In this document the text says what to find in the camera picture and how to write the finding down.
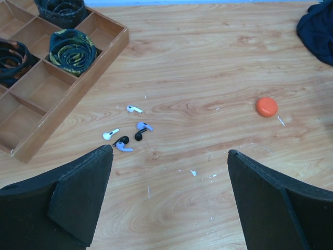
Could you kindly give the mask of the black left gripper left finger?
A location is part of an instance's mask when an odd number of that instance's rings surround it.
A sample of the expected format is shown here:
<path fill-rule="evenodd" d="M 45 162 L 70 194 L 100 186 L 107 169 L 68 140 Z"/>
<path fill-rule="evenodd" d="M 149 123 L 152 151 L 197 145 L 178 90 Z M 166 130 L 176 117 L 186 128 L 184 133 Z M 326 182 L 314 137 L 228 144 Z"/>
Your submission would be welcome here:
<path fill-rule="evenodd" d="M 1 249 L 86 249 L 104 201 L 113 149 L 1 188 Z"/>

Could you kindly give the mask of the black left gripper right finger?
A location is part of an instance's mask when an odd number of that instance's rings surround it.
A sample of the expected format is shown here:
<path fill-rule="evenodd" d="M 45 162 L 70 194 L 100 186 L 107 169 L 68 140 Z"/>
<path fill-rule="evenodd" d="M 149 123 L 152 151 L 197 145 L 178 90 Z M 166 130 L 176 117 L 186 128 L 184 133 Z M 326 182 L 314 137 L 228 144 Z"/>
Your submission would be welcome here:
<path fill-rule="evenodd" d="M 235 149 L 227 165 L 247 249 L 332 249 L 332 191 Z"/>

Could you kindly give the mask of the purple earbud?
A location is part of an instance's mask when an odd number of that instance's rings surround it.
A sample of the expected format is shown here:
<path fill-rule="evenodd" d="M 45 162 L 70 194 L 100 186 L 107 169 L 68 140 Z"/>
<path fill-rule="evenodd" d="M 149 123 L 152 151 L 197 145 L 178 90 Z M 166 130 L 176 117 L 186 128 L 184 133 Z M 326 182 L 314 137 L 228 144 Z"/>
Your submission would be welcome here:
<path fill-rule="evenodd" d="M 153 131 L 153 127 L 142 121 L 138 122 L 136 127 L 138 130 L 147 129 L 149 131 Z"/>
<path fill-rule="evenodd" d="M 122 141 L 118 141 L 118 142 L 116 142 L 116 148 L 117 148 L 119 151 L 122 151 L 122 152 L 132 152 L 132 151 L 133 151 L 132 148 L 126 147 L 126 146 L 125 146 L 125 143 L 122 142 Z"/>

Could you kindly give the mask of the orange earbud charging case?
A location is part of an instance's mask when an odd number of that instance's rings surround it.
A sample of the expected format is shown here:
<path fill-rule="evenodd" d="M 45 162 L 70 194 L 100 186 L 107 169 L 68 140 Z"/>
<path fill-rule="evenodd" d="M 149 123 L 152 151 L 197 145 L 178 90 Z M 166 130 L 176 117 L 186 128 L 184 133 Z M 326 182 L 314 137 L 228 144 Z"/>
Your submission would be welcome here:
<path fill-rule="evenodd" d="M 263 117 L 272 117 L 278 112 L 277 103 L 270 97 L 259 98 L 255 104 L 255 108 Z"/>

